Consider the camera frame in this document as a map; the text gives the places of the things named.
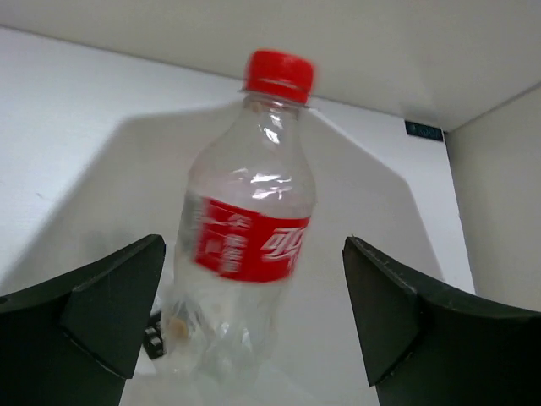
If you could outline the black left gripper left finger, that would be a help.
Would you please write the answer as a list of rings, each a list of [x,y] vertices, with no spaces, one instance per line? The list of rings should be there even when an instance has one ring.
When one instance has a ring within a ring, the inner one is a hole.
[[[3,405],[118,405],[166,255],[144,238],[1,298]]]

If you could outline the clear cola bottle red label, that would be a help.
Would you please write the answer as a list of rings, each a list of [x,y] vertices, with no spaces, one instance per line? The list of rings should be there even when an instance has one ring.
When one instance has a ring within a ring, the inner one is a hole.
[[[189,169],[161,308],[169,371],[236,378],[271,350],[316,204],[299,134],[314,77],[305,58],[253,52],[239,116]]]

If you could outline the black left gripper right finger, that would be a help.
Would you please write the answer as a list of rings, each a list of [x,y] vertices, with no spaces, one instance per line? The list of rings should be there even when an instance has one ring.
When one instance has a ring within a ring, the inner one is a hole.
[[[539,404],[537,311],[453,288],[358,237],[346,239],[342,258],[380,404]]]

